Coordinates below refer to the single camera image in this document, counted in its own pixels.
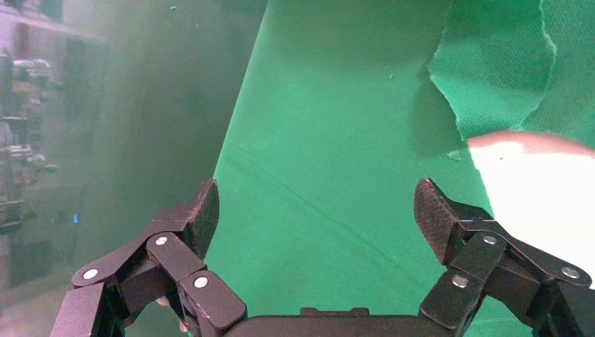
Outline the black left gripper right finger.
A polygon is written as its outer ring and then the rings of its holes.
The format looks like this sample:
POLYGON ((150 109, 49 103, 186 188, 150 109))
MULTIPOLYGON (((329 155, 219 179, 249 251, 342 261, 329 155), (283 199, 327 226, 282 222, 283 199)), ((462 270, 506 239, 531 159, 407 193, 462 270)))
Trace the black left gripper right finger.
POLYGON ((462 336, 487 297, 534 336, 593 336, 594 290, 581 268, 511 236, 484 209, 449 199, 433 180, 415 188, 413 213, 446 271, 420 315, 462 336))

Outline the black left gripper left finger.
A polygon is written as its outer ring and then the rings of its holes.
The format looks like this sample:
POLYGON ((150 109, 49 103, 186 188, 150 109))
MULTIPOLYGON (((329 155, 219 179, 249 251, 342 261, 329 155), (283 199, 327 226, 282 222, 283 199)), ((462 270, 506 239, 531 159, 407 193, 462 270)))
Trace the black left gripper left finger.
POLYGON ((72 277, 52 336, 123 336, 144 310, 166 298, 195 336, 223 336, 246 305, 205 263, 219 220, 214 180, 189 202, 160 211, 141 235, 72 277))

